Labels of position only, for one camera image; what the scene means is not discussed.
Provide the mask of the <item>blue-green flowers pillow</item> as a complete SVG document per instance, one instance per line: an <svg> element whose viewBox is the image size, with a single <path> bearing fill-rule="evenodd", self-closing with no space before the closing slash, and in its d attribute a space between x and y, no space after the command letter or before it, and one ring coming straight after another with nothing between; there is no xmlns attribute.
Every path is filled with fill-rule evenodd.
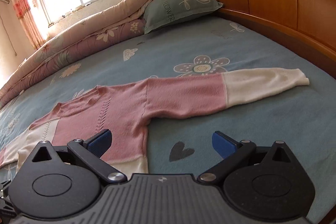
<svg viewBox="0 0 336 224"><path fill-rule="evenodd" d="M153 0L143 15L144 33L210 14L222 6L217 0Z"/></svg>

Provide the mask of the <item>pink floral folded quilt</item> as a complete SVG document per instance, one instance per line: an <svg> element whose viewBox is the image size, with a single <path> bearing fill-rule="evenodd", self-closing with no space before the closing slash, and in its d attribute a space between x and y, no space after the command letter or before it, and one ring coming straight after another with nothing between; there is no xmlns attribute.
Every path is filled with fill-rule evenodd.
<svg viewBox="0 0 336 224"><path fill-rule="evenodd" d="M9 80L1 87L1 107L23 90L49 77L68 64L80 59L72 55L70 47L91 36L115 36L115 30L138 20L153 0L123 0L117 5L88 16L46 42L27 60L23 61Z"/></svg>

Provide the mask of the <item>blue floral bed sheet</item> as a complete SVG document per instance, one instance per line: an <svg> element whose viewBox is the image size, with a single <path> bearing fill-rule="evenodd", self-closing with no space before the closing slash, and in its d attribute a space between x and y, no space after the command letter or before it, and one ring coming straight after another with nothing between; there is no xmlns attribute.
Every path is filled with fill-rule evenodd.
<svg viewBox="0 0 336 224"><path fill-rule="evenodd" d="M97 86L242 69L299 69L308 85L210 115L153 118L147 127L147 173L199 175L211 168L222 159L212 146L216 131L259 146L283 140L315 188L307 217L314 223L323 219L335 206L335 79L280 44L222 18L207 16L149 34L143 30L143 20L136 20L120 26L112 38L91 36L63 52L81 58L1 107L1 150L57 104ZM22 168L14 162L1 166L1 181L12 180Z"/></svg>

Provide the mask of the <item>pink and cream knit sweater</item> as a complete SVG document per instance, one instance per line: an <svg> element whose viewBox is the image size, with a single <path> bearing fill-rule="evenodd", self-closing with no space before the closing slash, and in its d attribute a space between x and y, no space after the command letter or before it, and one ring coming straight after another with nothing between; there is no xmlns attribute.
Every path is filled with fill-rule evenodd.
<svg viewBox="0 0 336 224"><path fill-rule="evenodd" d="M299 69L256 68L97 86L30 124L1 150L1 166L21 167L40 141L65 145L108 129L112 145L102 159L127 176L147 173L147 127L153 118L210 115L308 84Z"/></svg>

